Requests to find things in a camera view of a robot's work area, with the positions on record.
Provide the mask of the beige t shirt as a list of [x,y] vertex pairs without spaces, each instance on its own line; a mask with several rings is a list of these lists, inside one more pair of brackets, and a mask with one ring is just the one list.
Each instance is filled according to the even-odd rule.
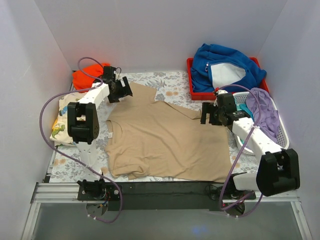
[[231,168],[227,129],[201,124],[201,112],[155,99],[156,89],[132,82],[107,119],[105,148],[114,177],[172,177],[222,183]]

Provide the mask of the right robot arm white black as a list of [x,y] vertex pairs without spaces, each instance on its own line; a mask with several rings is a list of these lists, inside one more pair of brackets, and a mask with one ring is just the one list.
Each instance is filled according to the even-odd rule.
[[245,191],[259,191],[262,195],[273,195],[297,190],[301,186],[299,157],[290,148],[284,149],[272,141],[260,129],[262,107],[258,105],[258,117],[252,119],[245,111],[238,111],[234,94],[224,90],[216,93],[214,102],[202,103],[201,124],[225,126],[236,136],[244,140],[259,161],[257,173],[234,175],[230,171],[226,177],[220,195],[225,191],[232,199],[237,199]]

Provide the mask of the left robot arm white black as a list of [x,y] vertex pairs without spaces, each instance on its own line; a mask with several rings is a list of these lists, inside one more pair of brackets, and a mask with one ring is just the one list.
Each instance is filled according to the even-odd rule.
[[96,166],[97,138],[100,132],[97,109],[108,99],[110,103],[118,103],[121,98],[133,96],[128,79],[116,77],[116,68],[104,66],[101,80],[97,79],[92,84],[84,97],[77,102],[67,105],[67,133],[75,142],[80,153],[80,162],[87,167],[87,177],[90,180],[79,180],[77,184],[82,188],[82,193],[98,201],[119,201],[120,191],[112,183],[107,183],[94,172],[101,174]]

